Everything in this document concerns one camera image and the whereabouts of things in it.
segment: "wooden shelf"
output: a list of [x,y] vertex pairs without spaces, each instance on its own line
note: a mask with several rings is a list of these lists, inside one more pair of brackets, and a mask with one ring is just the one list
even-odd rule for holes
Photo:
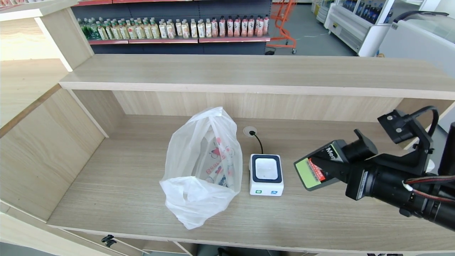
[[[344,195],[345,184],[313,192],[301,184],[293,162],[331,140],[355,140],[355,128],[380,152],[402,153],[378,123],[234,119],[243,153],[242,190],[225,211],[202,227],[186,230],[164,205],[158,181],[164,175],[169,139],[188,119],[126,115],[79,173],[47,224],[100,234],[108,230],[131,238],[281,250],[455,249],[451,231],[404,218],[397,208],[371,198],[351,200]],[[248,160],[260,149],[256,140],[243,135],[248,125],[260,131],[265,152],[281,156],[282,197],[249,194]]]
[[270,37],[204,37],[199,38],[200,43],[235,43],[235,42],[270,42]]
[[[179,75],[175,75],[175,70],[179,70]],[[63,88],[84,90],[447,100],[455,99],[454,84],[455,79],[443,71],[417,60],[153,54],[96,54],[60,81]]]
[[86,6],[86,5],[110,5],[112,4],[112,0],[83,0],[80,1],[75,6]]

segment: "beverage bottle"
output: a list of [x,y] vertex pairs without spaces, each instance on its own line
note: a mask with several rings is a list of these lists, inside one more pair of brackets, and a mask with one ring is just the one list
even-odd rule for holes
[[387,17],[385,18],[385,21],[384,23],[388,23],[390,21],[390,18],[392,17],[392,15],[394,14],[394,9],[393,7],[390,9],[389,13],[387,14]]
[[359,6],[357,7],[357,11],[355,12],[355,14],[356,14],[357,16],[362,15],[362,11],[363,11],[363,9],[364,9],[364,6],[365,6],[365,2],[364,2],[364,1],[361,1],[360,4],[359,4]]
[[363,11],[363,13],[362,13],[362,15],[360,17],[363,18],[363,19],[366,19],[370,9],[371,9],[371,1],[368,1],[368,4],[365,5],[364,11]]
[[263,35],[266,35],[268,34],[268,24],[270,22],[270,18],[268,17],[268,15],[265,15],[265,18],[264,18],[264,28],[263,28]]
[[226,36],[226,21],[224,19],[224,16],[221,16],[218,27],[220,29],[220,37],[225,37]]
[[234,21],[231,16],[229,16],[229,19],[227,20],[227,36],[234,36]]
[[243,20],[242,20],[242,32],[241,32],[241,36],[246,37],[246,36],[247,36],[247,32],[248,32],[248,19],[247,19],[247,16],[245,15],[245,16],[243,17]]

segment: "bottle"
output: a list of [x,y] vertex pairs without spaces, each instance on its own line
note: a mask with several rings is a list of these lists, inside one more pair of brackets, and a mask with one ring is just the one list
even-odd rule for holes
[[106,30],[104,29],[103,26],[101,26],[101,22],[97,21],[96,26],[98,28],[98,33],[100,34],[101,40],[108,40]]
[[262,37],[264,33],[264,20],[261,18],[258,22],[257,36]]
[[242,20],[242,32],[240,33],[241,36],[246,37],[248,32],[248,19],[245,15]]
[[268,34],[268,24],[269,24],[269,22],[270,22],[270,18],[268,17],[268,15],[265,15],[264,28],[263,28],[263,32],[262,32],[263,35]]
[[248,21],[248,33],[247,36],[254,35],[254,18],[253,15],[250,16],[250,20]]
[[160,21],[160,25],[158,27],[160,28],[161,38],[167,38],[167,29],[163,21]]
[[155,23],[155,20],[152,19],[150,21],[150,27],[152,29],[152,36],[154,39],[159,39],[160,38],[160,29],[158,25]]
[[114,40],[115,39],[114,33],[112,32],[112,28],[108,21],[104,22],[104,27],[106,28],[106,34],[107,34],[107,37],[109,38],[109,40]]
[[365,19],[368,16],[369,10],[371,9],[371,1],[368,1],[368,4],[365,5],[364,12],[360,16],[362,19]]
[[179,19],[175,20],[175,28],[177,36],[182,36],[182,24]]
[[182,22],[182,36],[185,39],[190,38],[190,28],[188,27],[188,23],[186,20]]
[[384,23],[388,23],[390,21],[390,18],[392,17],[392,15],[394,14],[394,9],[393,7],[390,9],[389,13],[387,14],[387,17],[385,18],[385,21]]
[[167,37],[169,39],[175,38],[175,28],[171,21],[169,21],[168,24],[166,25],[166,32],[167,32]]
[[365,2],[364,2],[364,1],[361,1],[360,4],[359,4],[359,6],[357,7],[357,11],[355,11],[355,14],[356,14],[357,16],[362,15],[362,11],[363,11],[363,9],[364,9],[364,6],[365,6]]
[[197,31],[199,32],[199,38],[205,37],[205,26],[202,21],[197,22]]
[[366,17],[366,20],[369,21],[370,23],[373,23],[373,15],[376,13],[377,9],[377,4],[374,3],[373,7],[370,8],[370,11],[368,12],[368,15]]
[[218,22],[215,17],[212,18],[212,37],[218,37]]
[[81,27],[82,33],[86,39],[90,39],[90,32],[87,30],[85,23],[81,19],[77,19],[77,23],[79,23],[79,27]]
[[231,16],[229,16],[229,19],[227,20],[227,36],[234,36],[234,21],[232,20]]
[[136,27],[134,26],[134,19],[133,24],[131,24],[131,20],[126,21],[126,29],[128,30],[128,35],[130,36],[131,39],[137,39]]
[[226,36],[226,21],[224,20],[224,16],[221,16],[218,27],[220,29],[220,37],[225,37]]
[[197,38],[197,25],[196,21],[194,19],[191,19],[191,37],[192,38]]
[[212,37],[212,23],[210,22],[210,19],[206,19],[205,22],[205,36]]

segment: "wood grain surface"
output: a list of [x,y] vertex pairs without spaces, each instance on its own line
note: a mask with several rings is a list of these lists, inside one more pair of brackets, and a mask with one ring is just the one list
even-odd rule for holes
[[393,58],[97,54],[60,85],[85,90],[455,100],[455,79],[424,61]]
[[[336,183],[309,192],[294,161],[334,139],[351,142],[359,128],[380,152],[402,154],[378,123],[235,118],[243,152],[242,190],[228,208],[187,230],[164,205],[169,139],[188,117],[126,115],[68,189],[49,225],[104,234],[281,251],[404,252],[455,250],[455,234],[425,220],[406,218],[372,198],[347,198]],[[248,160],[260,147],[242,130],[258,129],[266,154],[282,159],[281,197],[249,194]],[[103,218],[99,216],[109,212]]]
[[1,127],[53,88],[68,73],[59,59],[2,61],[0,65]]
[[126,114],[193,116],[222,106],[233,118],[377,122],[401,98],[216,92],[114,91]]
[[0,22],[0,40],[2,61],[60,58],[33,18]]
[[7,209],[0,214],[0,240],[34,248],[60,256],[122,256],[105,246],[99,246],[63,230],[49,227],[17,209],[0,203]]
[[71,8],[37,17],[35,21],[50,45],[59,52],[60,60],[68,72],[94,55]]
[[0,199],[47,220],[103,138],[60,89],[0,139]]

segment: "white plastic bag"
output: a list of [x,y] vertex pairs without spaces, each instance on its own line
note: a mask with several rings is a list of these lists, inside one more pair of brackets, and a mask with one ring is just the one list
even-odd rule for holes
[[171,137],[160,185],[166,207],[187,229],[224,211],[240,192],[242,150],[237,125],[222,107],[194,115]]

